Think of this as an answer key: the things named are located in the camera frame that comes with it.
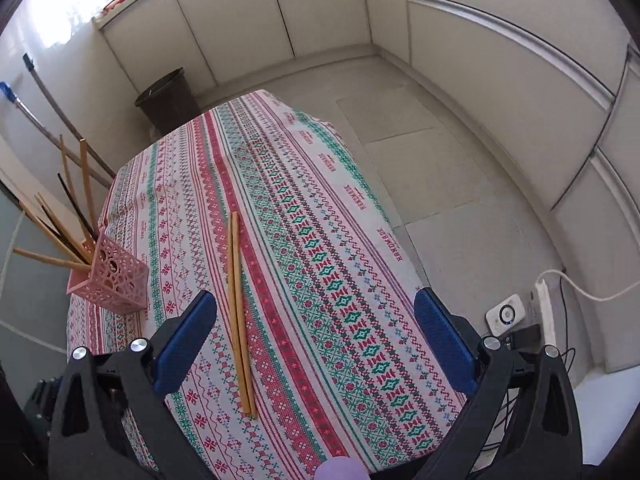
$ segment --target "mop handle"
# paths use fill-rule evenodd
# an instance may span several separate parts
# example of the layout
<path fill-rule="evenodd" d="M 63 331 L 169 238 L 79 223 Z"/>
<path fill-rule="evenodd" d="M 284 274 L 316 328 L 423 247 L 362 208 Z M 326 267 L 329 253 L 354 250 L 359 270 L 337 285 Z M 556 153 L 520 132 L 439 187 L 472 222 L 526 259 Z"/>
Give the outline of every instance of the mop handle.
<path fill-rule="evenodd" d="M 35 126 L 41 134 L 47 137 L 47 139 L 49 139 L 49 141 L 57 149 L 60 149 L 59 140 L 57 140 L 56 137 L 54 137 L 53 134 L 42 125 L 38 118 L 31 113 L 31 111 L 24 105 L 22 101 L 20 101 L 20 99 L 18 99 L 18 96 L 15 94 L 15 92 L 11 90 L 11 87 L 4 81 L 0 81 L 0 91 L 2 91 L 5 97 L 9 99 L 9 101 L 11 101 L 15 105 L 15 107 L 24 114 L 25 117 L 27 117 L 31 124 L 33 124 L 33 126 Z M 66 154 L 76 164 L 76 166 L 78 166 L 78 168 L 82 168 L 82 162 L 75 153 L 66 150 Z M 89 172 L 91 173 L 91 176 L 105 188 L 109 189 L 111 187 L 111 183 L 93 168 L 89 168 Z"/>
<path fill-rule="evenodd" d="M 77 140 L 82 139 L 82 135 L 80 135 L 80 132 L 78 132 L 76 127 L 73 126 L 73 124 L 71 123 L 69 118 L 62 111 L 62 108 L 60 108 L 60 106 L 58 106 L 58 103 L 53 98 L 53 95 L 51 95 L 49 90 L 47 89 L 47 87 L 44 86 L 44 83 L 42 82 L 42 79 L 40 79 L 40 76 L 36 72 L 36 68 L 35 68 L 35 66 L 33 64 L 33 59 L 29 58 L 29 54 L 25 53 L 24 56 L 22 56 L 22 60 L 24 61 L 25 67 L 27 67 L 27 70 L 29 71 L 29 73 L 33 77 L 33 80 L 36 82 L 36 85 L 38 85 L 38 88 L 42 92 L 42 95 L 44 95 L 45 99 L 49 102 L 49 104 L 51 105 L 51 107 L 53 108 L 55 113 L 58 115 L 60 120 L 62 120 L 62 122 L 65 123 L 65 126 L 68 128 L 68 130 L 72 133 L 72 135 Z M 100 156 L 89 145 L 89 143 L 87 143 L 86 148 L 87 148 L 87 151 L 89 152 L 89 155 L 91 155 L 94 158 L 94 160 L 100 165 L 100 167 L 103 168 L 103 170 L 106 171 L 107 174 L 111 178 L 115 178 L 116 174 L 113 173 L 113 170 L 107 165 L 106 162 L 104 162 L 100 158 Z"/>

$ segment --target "table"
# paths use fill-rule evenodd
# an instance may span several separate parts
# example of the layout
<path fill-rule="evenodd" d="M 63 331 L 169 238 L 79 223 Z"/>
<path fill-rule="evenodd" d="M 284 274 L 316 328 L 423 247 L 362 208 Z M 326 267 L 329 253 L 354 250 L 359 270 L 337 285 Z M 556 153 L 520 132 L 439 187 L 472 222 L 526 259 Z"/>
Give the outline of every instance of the table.
<path fill-rule="evenodd" d="M 233 210 L 258 420 L 242 414 L 230 343 Z M 149 308 L 116 316 L 72 296 L 69 352 L 121 350 L 212 292 L 218 319 L 166 404 L 219 478 L 308 479 L 338 455 L 383 470 L 435 449 L 460 412 L 413 318 L 420 281 L 331 124 L 264 90 L 220 105 L 121 168 L 102 223 L 148 264 Z"/>

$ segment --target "floor tile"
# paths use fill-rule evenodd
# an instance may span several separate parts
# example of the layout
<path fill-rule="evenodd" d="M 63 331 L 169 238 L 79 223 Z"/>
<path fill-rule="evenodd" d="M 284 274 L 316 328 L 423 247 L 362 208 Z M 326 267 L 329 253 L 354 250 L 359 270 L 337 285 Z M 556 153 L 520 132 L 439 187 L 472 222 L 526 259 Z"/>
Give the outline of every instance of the floor tile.
<path fill-rule="evenodd" d="M 396 235 L 396 238 L 398 239 L 398 242 L 400 242 L 400 246 L 404 249 L 406 255 L 409 256 L 411 263 L 414 264 L 415 272 L 418 273 L 418 277 L 420 277 L 420 281 L 422 282 L 422 284 L 424 286 L 430 286 L 429 279 L 427 277 L 427 274 L 424 272 L 424 267 L 422 266 L 422 262 L 420 261 L 420 256 L 418 256 L 418 253 L 415 251 L 414 243 L 411 241 L 411 237 L 406 231 L 406 227 L 396 227 L 394 229 L 394 234 Z"/>
<path fill-rule="evenodd" d="M 489 152 L 478 136 L 466 127 L 450 110 L 438 117 L 443 126 L 459 140 L 465 153 L 472 158 L 494 186 L 497 194 L 520 194 L 514 181 Z"/>
<path fill-rule="evenodd" d="M 405 223 L 493 193 L 487 177 L 443 126 L 365 148 Z"/>
<path fill-rule="evenodd" d="M 408 92 L 418 99 L 425 108 L 427 108 L 437 118 L 452 114 L 441 101 L 439 101 L 433 94 L 420 86 L 417 82 L 411 80 L 407 83 L 406 88 Z"/>
<path fill-rule="evenodd" d="M 412 82 L 401 70 L 379 56 L 369 56 L 318 67 L 324 85 L 340 100 L 368 92 L 381 92 Z"/>
<path fill-rule="evenodd" d="M 340 99 L 338 104 L 363 143 L 440 124 L 404 86 L 354 95 Z"/>
<path fill-rule="evenodd" d="M 517 197 L 483 197 L 406 228 L 440 299 L 481 335 L 488 332 L 487 310 L 514 293 L 525 301 L 539 273 L 561 265 Z"/>

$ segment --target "chopsticks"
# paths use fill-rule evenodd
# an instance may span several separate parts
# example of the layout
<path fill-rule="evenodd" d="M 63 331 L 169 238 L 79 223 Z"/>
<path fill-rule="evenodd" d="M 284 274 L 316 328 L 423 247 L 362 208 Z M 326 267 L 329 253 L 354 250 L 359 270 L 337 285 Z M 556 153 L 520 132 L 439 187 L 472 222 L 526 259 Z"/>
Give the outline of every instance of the chopsticks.
<path fill-rule="evenodd" d="M 31 258 L 33 260 L 38 260 L 39 262 L 43 262 L 45 264 L 58 267 L 66 267 L 67 269 L 80 270 L 82 272 L 90 272 L 92 261 L 94 259 L 95 242 L 98 239 L 98 228 L 94 212 L 93 197 L 91 194 L 91 182 L 89 180 L 90 174 L 87 161 L 86 141 L 84 139 L 80 141 L 80 155 L 82 158 L 82 180 L 84 183 L 84 193 L 89 208 L 89 216 L 92 222 L 91 224 L 89 224 L 87 219 L 84 217 L 78 205 L 78 199 L 76 197 L 76 192 L 71 181 L 69 168 L 66 163 L 66 158 L 69 156 L 69 154 L 66 150 L 62 136 L 60 136 L 60 152 L 62 153 L 62 167 L 65 172 L 66 183 L 62 178 L 62 175 L 60 174 L 58 174 L 58 179 L 60 181 L 60 184 L 62 184 L 62 188 L 65 191 L 66 197 L 69 199 L 69 202 L 71 202 L 71 205 L 73 206 L 73 209 L 78 216 L 78 221 L 80 222 L 80 227 L 82 228 L 82 233 L 84 234 L 85 238 L 84 244 L 78 242 L 72 237 L 71 233 L 62 223 L 60 218 L 56 216 L 56 214 L 53 212 L 53 209 L 51 209 L 46 200 L 44 200 L 44 197 L 40 193 L 37 193 L 35 195 L 36 202 L 38 202 L 38 204 L 42 208 L 42 211 L 53 227 L 44 223 L 39 218 L 39 216 L 30 211 L 27 205 L 23 202 L 20 202 L 20 207 L 31 219 L 31 221 L 41 229 L 41 231 L 47 236 L 47 238 L 49 238 L 57 248 L 59 248 L 66 256 L 69 257 L 69 260 L 61 260 L 60 258 L 53 258 L 51 256 L 45 256 L 44 254 L 32 253 L 31 251 L 25 251 L 24 249 L 19 248 L 14 248 L 14 253 L 20 254 L 20 256 Z"/>
<path fill-rule="evenodd" d="M 70 262 L 69 260 L 60 260 L 59 258 L 52 258 L 51 256 L 44 256 L 43 254 L 25 251 L 24 249 L 20 249 L 18 247 L 14 247 L 14 253 L 56 267 L 66 267 L 67 269 L 82 270 L 83 272 L 89 272 L 91 270 L 91 266 L 87 264 L 79 264 L 77 262 Z"/>
<path fill-rule="evenodd" d="M 246 321 L 242 301 L 242 272 L 240 259 L 240 235 L 238 212 L 233 211 L 226 230 L 227 281 L 229 287 L 229 317 L 231 318 L 231 341 L 234 351 L 242 411 L 252 418 L 258 413 L 254 399 L 251 376 L 251 356 L 246 342 Z"/>
<path fill-rule="evenodd" d="M 47 236 L 47 238 L 49 238 L 54 243 L 56 247 L 58 247 L 69 258 L 71 258 L 72 261 L 78 264 L 82 263 L 80 254 L 75 254 L 69 247 L 66 246 L 66 244 L 60 238 L 56 237 L 55 231 L 48 227 L 36 215 L 34 215 L 23 202 L 20 202 L 20 207 L 31 219 L 31 221 L 40 228 L 40 230 Z"/>
<path fill-rule="evenodd" d="M 96 220 L 94 211 L 94 197 L 91 193 L 91 179 L 89 175 L 89 161 L 85 139 L 80 139 L 80 161 L 82 162 L 82 182 L 84 183 L 84 196 L 86 198 L 86 206 L 89 209 L 89 218 L 95 232 L 98 230 L 98 222 Z"/>

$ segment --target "trash can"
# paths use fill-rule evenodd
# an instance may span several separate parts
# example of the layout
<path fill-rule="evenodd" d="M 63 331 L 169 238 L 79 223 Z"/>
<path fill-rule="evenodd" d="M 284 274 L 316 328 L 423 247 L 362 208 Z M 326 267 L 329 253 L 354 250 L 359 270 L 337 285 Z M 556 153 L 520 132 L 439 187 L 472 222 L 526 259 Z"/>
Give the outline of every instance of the trash can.
<path fill-rule="evenodd" d="M 200 114 L 184 69 L 160 78 L 136 99 L 140 108 L 162 135 L 179 128 Z"/>

